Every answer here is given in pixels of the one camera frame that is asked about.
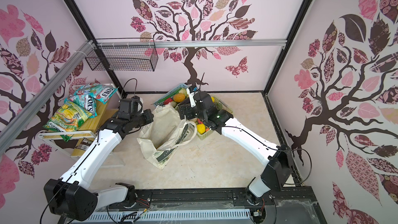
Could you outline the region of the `cream canvas grocery tote bag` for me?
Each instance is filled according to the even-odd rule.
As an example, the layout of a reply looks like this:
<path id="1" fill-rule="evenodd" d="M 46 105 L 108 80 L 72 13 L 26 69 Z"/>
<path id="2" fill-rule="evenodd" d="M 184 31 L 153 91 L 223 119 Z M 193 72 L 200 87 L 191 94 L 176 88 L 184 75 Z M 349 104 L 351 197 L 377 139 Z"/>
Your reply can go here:
<path id="1" fill-rule="evenodd" d="M 137 138 L 144 158 L 162 170 L 181 146 L 189 144 L 197 135 L 195 122 L 180 119 L 170 105 L 153 110 L 153 122 L 144 126 Z"/>

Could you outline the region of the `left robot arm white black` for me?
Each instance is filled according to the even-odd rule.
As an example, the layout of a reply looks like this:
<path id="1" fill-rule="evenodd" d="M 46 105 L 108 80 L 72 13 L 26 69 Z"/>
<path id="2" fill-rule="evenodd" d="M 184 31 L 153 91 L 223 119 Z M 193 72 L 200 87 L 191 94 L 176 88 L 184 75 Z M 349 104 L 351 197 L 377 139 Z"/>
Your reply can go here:
<path id="1" fill-rule="evenodd" d="M 50 179 L 44 186 L 46 208 L 52 214 L 77 221 L 87 220 L 96 210 L 112 204 L 128 207 L 136 202 L 135 187 L 125 183 L 98 192 L 89 191 L 95 174 L 108 155 L 133 129 L 153 122 L 150 110 L 131 114 L 127 119 L 110 118 L 102 126 L 88 150 L 59 179 Z"/>

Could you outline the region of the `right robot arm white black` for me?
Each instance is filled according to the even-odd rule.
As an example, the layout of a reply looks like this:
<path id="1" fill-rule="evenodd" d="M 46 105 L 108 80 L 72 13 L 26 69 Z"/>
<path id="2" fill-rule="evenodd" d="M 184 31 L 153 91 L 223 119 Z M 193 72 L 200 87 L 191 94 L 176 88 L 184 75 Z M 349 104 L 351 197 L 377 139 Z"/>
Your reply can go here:
<path id="1" fill-rule="evenodd" d="M 263 139 L 235 118 L 230 112 L 218 109 L 206 91 L 187 89 L 188 98 L 179 104 L 181 119 L 197 118 L 206 127 L 225 136 L 249 151 L 265 166 L 245 189 L 247 201 L 256 205 L 269 191 L 281 191 L 292 174 L 292 150 Z"/>

